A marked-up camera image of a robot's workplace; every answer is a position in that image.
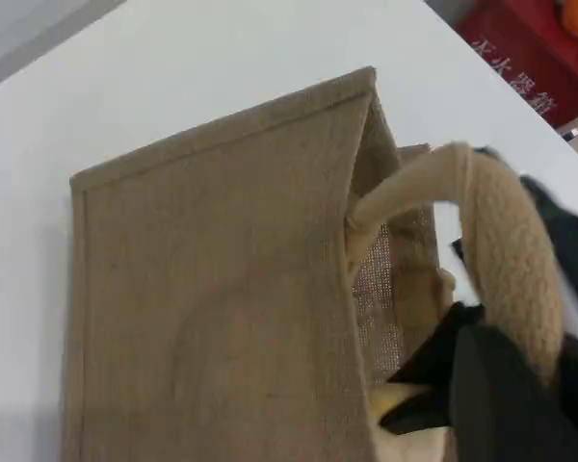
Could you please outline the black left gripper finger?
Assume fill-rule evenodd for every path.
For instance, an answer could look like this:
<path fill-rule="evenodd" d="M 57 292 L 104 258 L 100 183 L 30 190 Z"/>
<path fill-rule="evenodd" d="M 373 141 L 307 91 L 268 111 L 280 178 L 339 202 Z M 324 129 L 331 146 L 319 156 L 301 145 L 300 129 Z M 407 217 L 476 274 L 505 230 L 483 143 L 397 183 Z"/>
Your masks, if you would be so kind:
<path fill-rule="evenodd" d="M 578 215 L 561 206 L 533 176 L 520 174 L 519 180 L 532 198 L 555 252 L 578 258 Z"/>
<path fill-rule="evenodd" d="M 460 330 L 450 391 L 459 461 L 578 461 L 578 431 L 497 329 Z"/>

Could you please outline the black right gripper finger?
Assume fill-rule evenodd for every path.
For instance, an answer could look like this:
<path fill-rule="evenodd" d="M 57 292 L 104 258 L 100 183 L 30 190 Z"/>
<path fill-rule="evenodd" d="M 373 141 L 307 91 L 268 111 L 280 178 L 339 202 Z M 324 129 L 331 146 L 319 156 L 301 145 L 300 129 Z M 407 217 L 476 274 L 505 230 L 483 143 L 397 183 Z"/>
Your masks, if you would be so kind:
<path fill-rule="evenodd" d="M 417 348 L 390 378 L 390 383 L 448 384 L 460 330 L 480 323 L 485 316 L 483 304 L 466 306 L 456 302 L 433 333 Z"/>
<path fill-rule="evenodd" d="M 450 387 L 409 388 L 413 395 L 391 404 L 380 417 L 380 426 L 393 434 L 408 434 L 451 424 Z"/>

